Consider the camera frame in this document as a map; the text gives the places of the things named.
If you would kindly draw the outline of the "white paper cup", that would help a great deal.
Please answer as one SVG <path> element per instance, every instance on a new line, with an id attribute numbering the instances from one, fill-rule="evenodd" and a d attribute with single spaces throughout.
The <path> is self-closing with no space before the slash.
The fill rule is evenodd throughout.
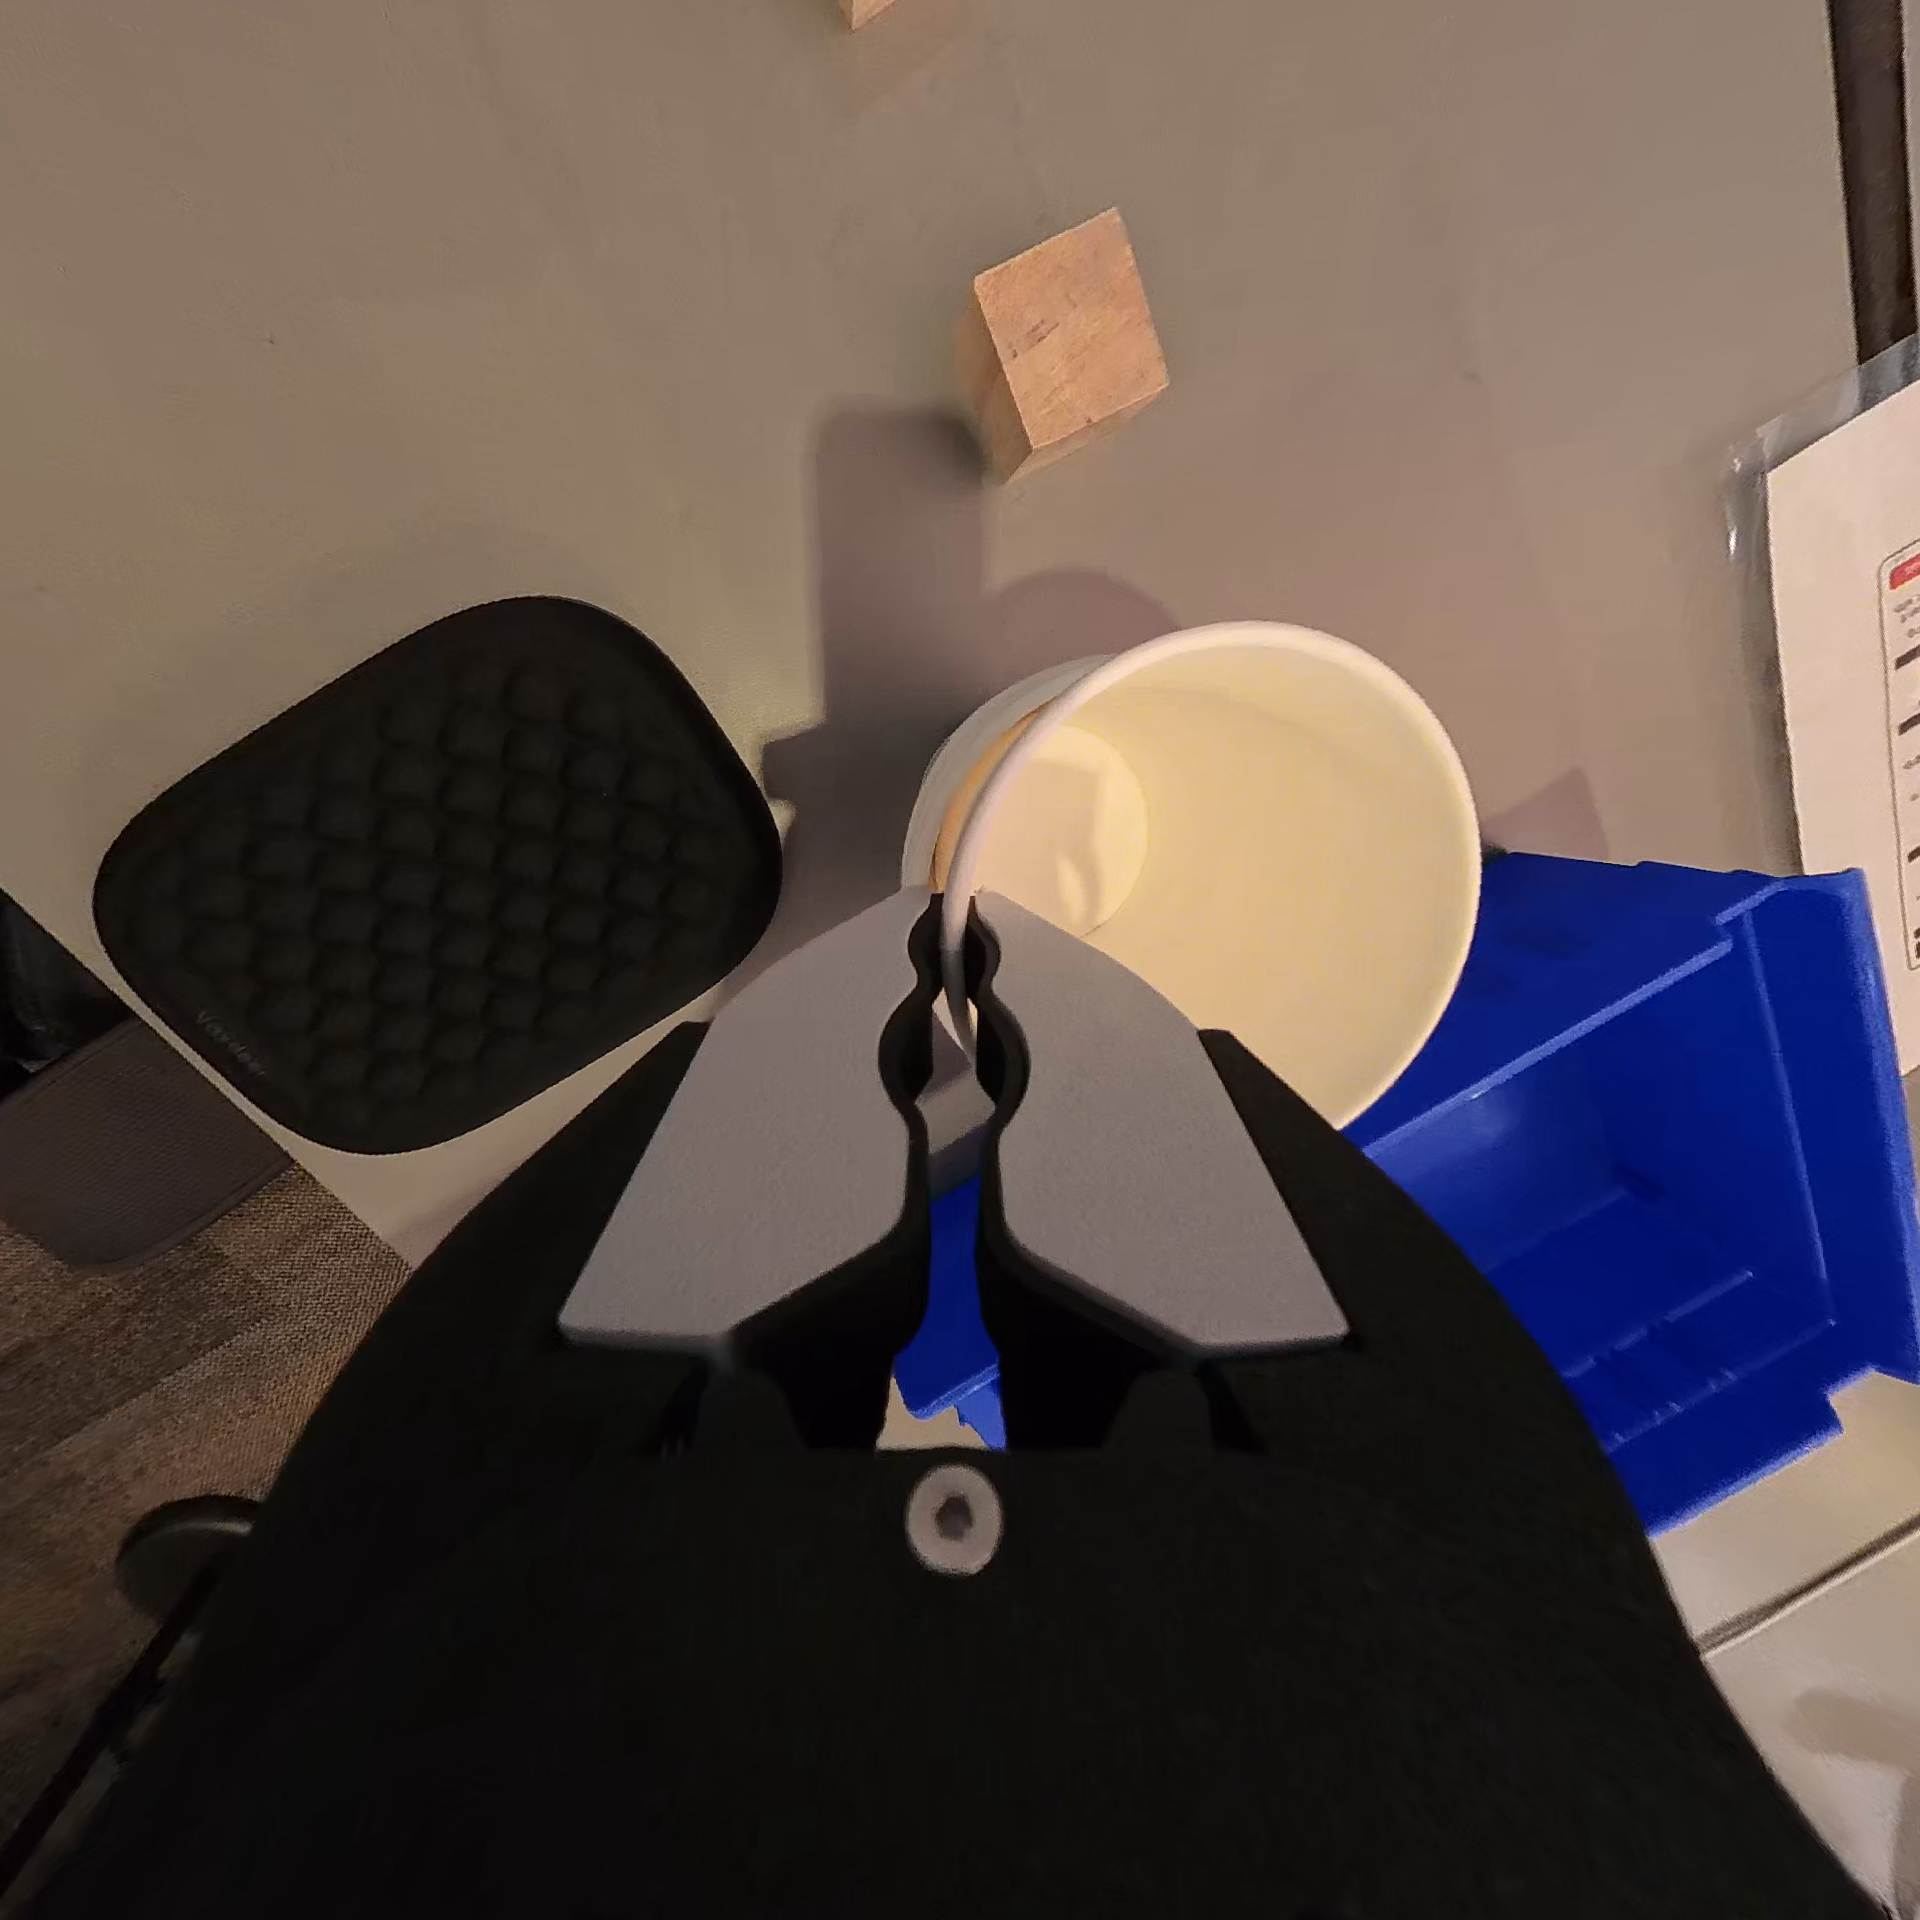
<path id="1" fill-rule="evenodd" d="M 977 793 L 1038 713 L 1108 659 L 1049 666 L 977 707 L 932 754 L 908 817 L 898 880 L 940 894 Z"/>
<path id="2" fill-rule="evenodd" d="M 1038 713 L 944 890 L 1099 949 L 1345 1128 L 1449 1008 L 1481 825 L 1400 673 L 1322 631 L 1218 622 L 1108 656 Z"/>

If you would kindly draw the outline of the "paper sheet in plastic sleeve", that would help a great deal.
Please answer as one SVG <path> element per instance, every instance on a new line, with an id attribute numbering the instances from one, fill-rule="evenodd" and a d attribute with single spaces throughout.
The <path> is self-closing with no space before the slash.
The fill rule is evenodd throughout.
<path id="1" fill-rule="evenodd" d="M 1919 1061 L 1919 342 L 1744 441 L 1723 475 L 1742 627 L 1780 710 L 1804 873 L 1857 872 Z"/>

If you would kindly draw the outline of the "blue plastic bin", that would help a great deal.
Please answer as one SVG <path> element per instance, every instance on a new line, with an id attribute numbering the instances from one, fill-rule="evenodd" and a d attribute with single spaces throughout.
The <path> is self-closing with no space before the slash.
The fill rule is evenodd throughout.
<path id="1" fill-rule="evenodd" d="M 1337 1351 L 1228 1370 L 1290 1466 L 1520 1514 L 1608 1456 L 1660 1534 L 1915 1379 L 1914 1169 L 1852 873 L 1498 855 L 1451 1006 L 1348 1149 L 1249 1066 Z"/>

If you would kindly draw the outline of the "black wrist rest pad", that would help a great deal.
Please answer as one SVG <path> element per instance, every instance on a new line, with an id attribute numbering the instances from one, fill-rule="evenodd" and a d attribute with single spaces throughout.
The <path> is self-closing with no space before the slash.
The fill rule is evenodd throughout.
<path id="1" fill-rule="evenodd" d="M 396 640 L 160 791 L 92 920 L 260 1113 L 399 1158 L 684 1016 L 780 894 L 769 800 L 668 654 L 523 594 Z"/>

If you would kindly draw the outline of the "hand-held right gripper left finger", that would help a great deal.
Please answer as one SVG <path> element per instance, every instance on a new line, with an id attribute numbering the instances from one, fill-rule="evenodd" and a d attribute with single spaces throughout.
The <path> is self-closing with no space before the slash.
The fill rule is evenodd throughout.
<path id="1" fill-rule="evenodd" d="M 900 890 L 732 998 L 561 1311 L 569 1342 L 718 1353 L 908 1222 L 943 911 Z"/>

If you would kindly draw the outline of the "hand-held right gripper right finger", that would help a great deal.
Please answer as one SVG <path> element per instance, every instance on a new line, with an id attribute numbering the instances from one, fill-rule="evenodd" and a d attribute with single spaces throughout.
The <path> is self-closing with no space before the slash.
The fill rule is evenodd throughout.
<path id="1" fill-rule="evenodd" d="M 1194 1023 L 1008 897 L 975 897 L 969 943 L 1010 1254 L 1180 1359 L 1342 1342 L 1348 1319 Z"/>

